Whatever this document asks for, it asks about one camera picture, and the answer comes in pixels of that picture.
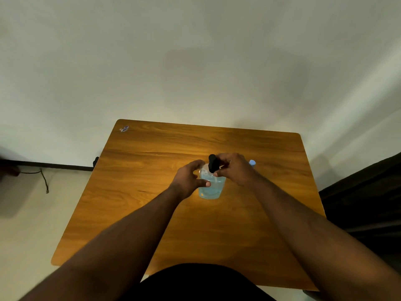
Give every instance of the forearm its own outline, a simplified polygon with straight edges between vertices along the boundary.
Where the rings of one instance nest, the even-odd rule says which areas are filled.
[[[174,188],[166,189],[97,235],[26,297],[42,298],[45,291],[51,298],[58,294],[65,299],[66,295],[118,298],[129,286],[140,282],[181,200]]]
[[[272,182],[259,177],[252,189],[305,271],[334,300],[385,299],[400,285],[378,256]]]

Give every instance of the black cap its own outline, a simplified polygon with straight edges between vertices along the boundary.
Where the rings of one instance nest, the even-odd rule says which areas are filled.
[[[220,160],[214,154],[209,155],[209,171],[210,173],[214,173],[220,168]]]

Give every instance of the hand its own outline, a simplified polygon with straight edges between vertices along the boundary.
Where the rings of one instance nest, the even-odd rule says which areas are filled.
[[[198,187],[210,187],[211,183],[206,179],[197,179],[193,172],[202,168],[205,162],[201,159],[190,162],[178,169],[176,176],[170,184],[180,194],[181,200],[189,197]]]
[[[213,173],[214,176],[224,176],[240,186],[250,187],[261,175],[238,153],[220,153],[216,155],[223,167]]]

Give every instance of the black pants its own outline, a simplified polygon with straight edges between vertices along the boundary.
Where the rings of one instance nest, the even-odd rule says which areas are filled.
[[[134,285],[120,298],[120,301],[140,297],[148,300],[224,297],[274,301],[263,290],[231,268],[197,263],[179,264],[163,269]]]

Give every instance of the bottle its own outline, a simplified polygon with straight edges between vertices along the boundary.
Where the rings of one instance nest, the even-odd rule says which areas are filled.
[[[204,199],[218,199],[223,190],[225,177],[215,177],[213,173],[220,167],[220,160],[214,155],[209,155],[209,163],[199,170],[201,179],[206,179],[211,183],[210,187],[200,187],[199,196]]]

